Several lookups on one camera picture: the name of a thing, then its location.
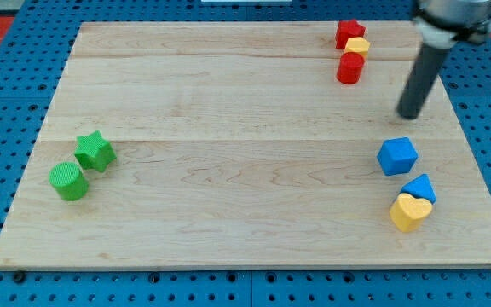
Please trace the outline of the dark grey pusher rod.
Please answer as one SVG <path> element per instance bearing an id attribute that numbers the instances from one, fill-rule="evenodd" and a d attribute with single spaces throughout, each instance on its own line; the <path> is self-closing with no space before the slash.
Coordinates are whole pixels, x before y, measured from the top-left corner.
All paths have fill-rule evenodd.
<path id="1" fill-rule="evenodd" d="M 416 119 L 436 81 L 450 49 L 439 49 L 422 43 L 408 75 L 396 111 L 404 119 Z"/>

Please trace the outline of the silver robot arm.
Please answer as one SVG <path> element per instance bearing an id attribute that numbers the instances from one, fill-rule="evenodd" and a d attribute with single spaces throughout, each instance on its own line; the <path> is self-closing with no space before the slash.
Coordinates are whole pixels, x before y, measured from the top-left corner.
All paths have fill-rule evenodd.
<path id="1" fill-rule="evenodd" d="M 411 13 L 422 43 L 396 111 L 416 119 L 449 52 L 458 42 L 483 44 L 491 34 L 491 0 L 415 0 Z"/>

